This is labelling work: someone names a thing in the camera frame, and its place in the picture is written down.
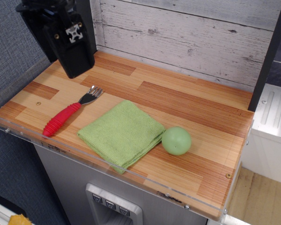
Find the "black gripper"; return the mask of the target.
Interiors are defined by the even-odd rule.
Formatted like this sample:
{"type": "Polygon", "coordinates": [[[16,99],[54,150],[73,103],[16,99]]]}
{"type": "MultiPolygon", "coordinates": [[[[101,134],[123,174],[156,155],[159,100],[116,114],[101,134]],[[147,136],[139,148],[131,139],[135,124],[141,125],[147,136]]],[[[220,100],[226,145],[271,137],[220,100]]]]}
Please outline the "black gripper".
{"type": "Polygon", "coordinates": [[[95,64],[86,26],[74,0],[22,0],[16,11],[50,62],[59,60],[71,79],[95,64]]]}

